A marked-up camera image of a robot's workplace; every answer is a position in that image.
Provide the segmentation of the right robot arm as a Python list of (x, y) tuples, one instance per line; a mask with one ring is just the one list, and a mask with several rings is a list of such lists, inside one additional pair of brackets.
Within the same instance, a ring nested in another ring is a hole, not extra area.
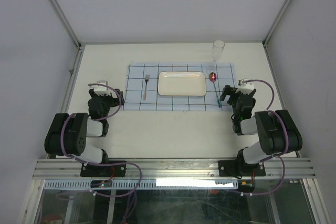
[(226, 85), (220, 100), (227, 99), (232, 106), (231, 121), (233, 131), (238, 135), (257, 135), (258, 142), (240, 150), (235, 162), (235, 171), (247, 175), (254, 165), (296, 152), (302, 148), (302, 136), (287, 110), (257, 111), (252, 114), (256, 104), (256, 89), (242, 85), (238, 88)]

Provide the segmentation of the white rectangular plate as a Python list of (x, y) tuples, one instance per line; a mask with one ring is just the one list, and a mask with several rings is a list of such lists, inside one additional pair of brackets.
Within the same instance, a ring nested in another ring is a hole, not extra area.
[(203, 97), (206, 78), (202, 72), (163, 71), (157, 85), (158, 94), (170, 97)]

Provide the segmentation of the silver fork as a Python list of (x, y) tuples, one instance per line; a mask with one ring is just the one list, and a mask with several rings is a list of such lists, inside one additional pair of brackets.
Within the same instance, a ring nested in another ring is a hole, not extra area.
[(143, 91), (143, 101), (146, 100), (146, 93), (147, 93), (147, 86), (148, 86), (148, 82), (149, 82), (149, 79), (150, 79), (150, 75), (147, 74), (144, 78), (144, 81), (145, 81), (145, 88), (144, 88), (144, 91)]

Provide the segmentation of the spoon with blue handle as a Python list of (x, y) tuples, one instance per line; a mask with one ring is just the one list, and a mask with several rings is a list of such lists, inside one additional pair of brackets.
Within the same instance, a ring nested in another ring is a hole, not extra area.
[(221, 108), (222, 105), (221, 105), (221, 101), (220, 101), (220, 99), (219, 99), (218, 92), (217, 92), (217, 88), (216, 88), (216, 80), (217, 80), (217, 75), (216, 75), (216, 73), (211, 72), (211, 73), (209, 74), (209, 80), (211, 81), (211, 83), (212, 83), (213, 86), (214, 86), (215, 95), (216, 95), (216, 100), (217, 100), (217, 105), (218, 105), (219, 108)]

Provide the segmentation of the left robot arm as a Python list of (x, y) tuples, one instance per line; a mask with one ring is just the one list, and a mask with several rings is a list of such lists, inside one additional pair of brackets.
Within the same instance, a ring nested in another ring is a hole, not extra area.
[(89, 90), (87, 113), (57, 113), (51, 123), (44, 142), (47, 154), (73, 158), (85, 164), (99, 176), (110, 170), (108, 154), (105, 150), (87, 143), (87, 138), (106, 137), (109, 129), (110, 109), (120, 110), (124, 105), (123, 92), (112, 92), (104, 86), (94, 86)]

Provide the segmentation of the blue checkered cloth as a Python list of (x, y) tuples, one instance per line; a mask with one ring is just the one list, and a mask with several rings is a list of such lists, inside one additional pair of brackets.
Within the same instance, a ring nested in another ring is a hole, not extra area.
[[(217, 105), (214, 86), (209, 80), (206, 63), (171, 63), (171, 62), (133, 62), (128, 66), (126, 89), (124, 95), (124, 110), (128, 111), (229, 111), (227, 99)], [(163, 71), (202, 72), (206, 78), (206, 94), (203, 97), (170, 97), (158, 94), (158, 78)], [(218, 63), (216, 88), (220, 97), (225, 85), (237, 87), (235, 65), (233, 63)], [(150, 79), (147, 86), (146, 100), (143, 101), (145, 76)]]

